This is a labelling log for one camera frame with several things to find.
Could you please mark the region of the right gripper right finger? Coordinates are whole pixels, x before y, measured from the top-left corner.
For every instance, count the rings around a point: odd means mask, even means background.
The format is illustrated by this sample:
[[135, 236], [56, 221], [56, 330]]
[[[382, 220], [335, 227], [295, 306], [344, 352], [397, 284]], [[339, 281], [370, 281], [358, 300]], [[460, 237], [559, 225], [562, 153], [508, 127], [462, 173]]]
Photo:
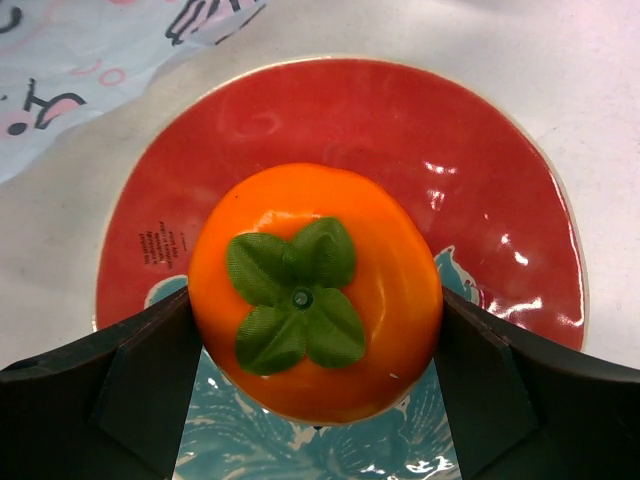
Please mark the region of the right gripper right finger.
[[639, 372], [443, 291], [435, 354], [464, 479], [636, 479]]

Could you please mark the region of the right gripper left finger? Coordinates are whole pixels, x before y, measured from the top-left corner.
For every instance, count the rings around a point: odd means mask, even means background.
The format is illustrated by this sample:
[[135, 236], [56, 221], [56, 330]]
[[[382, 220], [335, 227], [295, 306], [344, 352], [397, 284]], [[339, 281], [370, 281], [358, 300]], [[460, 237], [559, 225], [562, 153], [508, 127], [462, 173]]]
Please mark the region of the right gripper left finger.
[[2, 478], [171, 478], [201, 349], [181, 289], [2, 369]]

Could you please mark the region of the orange fake persimmon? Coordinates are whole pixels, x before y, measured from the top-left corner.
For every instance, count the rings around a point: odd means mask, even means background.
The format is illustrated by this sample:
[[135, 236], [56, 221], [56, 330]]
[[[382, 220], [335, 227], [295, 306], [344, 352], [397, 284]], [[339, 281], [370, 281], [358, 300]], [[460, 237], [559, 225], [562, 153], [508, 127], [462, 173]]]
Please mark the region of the orange fake persimmon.
[[408, 214], [356, 173], [285, 164], [216, 204], [188, 292], [214, 363], [270, 411], [349, 424], [400, 403], [435, 350], [434, 257]]

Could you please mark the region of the light blue plastic bag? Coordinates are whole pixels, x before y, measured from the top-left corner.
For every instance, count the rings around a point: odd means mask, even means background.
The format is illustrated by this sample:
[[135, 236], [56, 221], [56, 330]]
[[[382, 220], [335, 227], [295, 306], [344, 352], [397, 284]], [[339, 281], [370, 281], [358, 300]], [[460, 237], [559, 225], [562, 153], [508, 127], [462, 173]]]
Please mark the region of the light blue plastic bag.
[[1, 179], [63, 132], [140, 96], [192, 53], [221, 43], [263, 1], [4, 1]]

